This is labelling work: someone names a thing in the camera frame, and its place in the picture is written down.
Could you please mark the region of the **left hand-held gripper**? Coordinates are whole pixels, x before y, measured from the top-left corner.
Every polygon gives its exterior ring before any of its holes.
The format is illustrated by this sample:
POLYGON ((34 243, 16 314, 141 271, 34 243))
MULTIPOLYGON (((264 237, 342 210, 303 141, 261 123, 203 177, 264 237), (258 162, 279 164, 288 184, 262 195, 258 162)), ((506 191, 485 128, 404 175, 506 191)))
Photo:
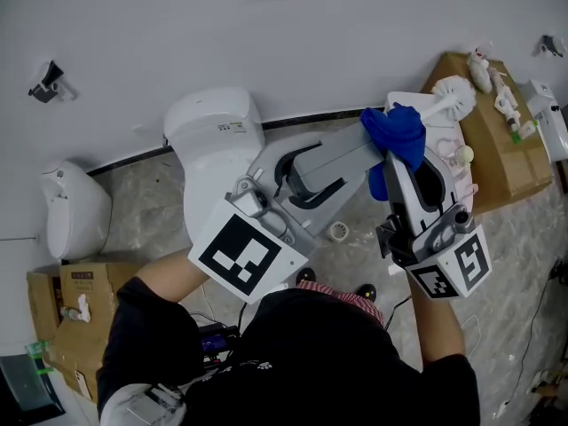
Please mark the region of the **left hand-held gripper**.
POLYGON ((360 122, 273 141, 217 201, 188 259, 252 304, 307 263, 312 236, 325 230, 367 172, 368 134, 360 122), (310 199, 290 195, 286 211, 267 190, 279 188, 324 190, 310 199))

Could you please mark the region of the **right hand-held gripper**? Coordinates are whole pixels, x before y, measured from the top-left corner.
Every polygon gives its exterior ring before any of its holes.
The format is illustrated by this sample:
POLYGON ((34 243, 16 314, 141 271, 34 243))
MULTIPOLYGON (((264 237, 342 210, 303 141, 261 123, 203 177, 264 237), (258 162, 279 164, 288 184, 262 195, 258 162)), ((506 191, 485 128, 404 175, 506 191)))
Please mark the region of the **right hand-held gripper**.
POLYGON ((389 256, 431 299, 465 298, 492 272, 483 228, 464 206, 454 206, 454 177, 432 149, 425 147, 414 184, 411 174, 387 153, 388 200, 399 218, 391 215, 376 228, 382 257, 389 256))

